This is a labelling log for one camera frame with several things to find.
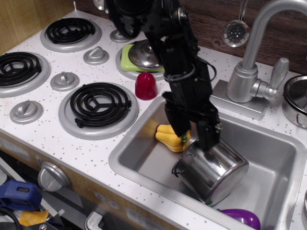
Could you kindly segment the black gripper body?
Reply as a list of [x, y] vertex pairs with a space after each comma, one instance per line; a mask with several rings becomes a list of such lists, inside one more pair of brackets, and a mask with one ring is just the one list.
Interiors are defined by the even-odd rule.
[[196, 62], [192, 64], [190, 71], [175, 75], [164, 74], [171, 88], [170, 92], [163, 94], [166, 105], [173, 106], [195, 124], [201, 120], [220, 123], [218, 111], [209, 100], [212, 94], [212, 79], [208, 67], [216, 73], [213, 65], [207, 62]]

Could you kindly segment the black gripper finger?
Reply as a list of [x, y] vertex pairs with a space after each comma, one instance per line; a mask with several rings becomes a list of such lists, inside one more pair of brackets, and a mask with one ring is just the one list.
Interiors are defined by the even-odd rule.
[[220, 123], [211, 123], [206, 120], [201, 120], [197, 123], [199, 143], [203, 151], [209, 151], [219, 143], [220, 131]]
[[178, 137], [190, 130], [190, 121], [179, 110], [171, 105], [166, 105], [165, 113], [172, 129]]

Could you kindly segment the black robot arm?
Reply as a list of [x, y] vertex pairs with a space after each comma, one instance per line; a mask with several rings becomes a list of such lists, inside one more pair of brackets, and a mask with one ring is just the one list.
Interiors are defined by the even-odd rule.
[[199, 144], [209, 151], [219, 142], [221, 124], [212, 94], [209, 63], [198, 56], [187, 13], [177, 0], [106, 0], [105, 10], [116, 28], [129, 39], [143, 32], [170, 91], [163, 94], [165, 113], [177, 136], [191, 123], [197, 126]]

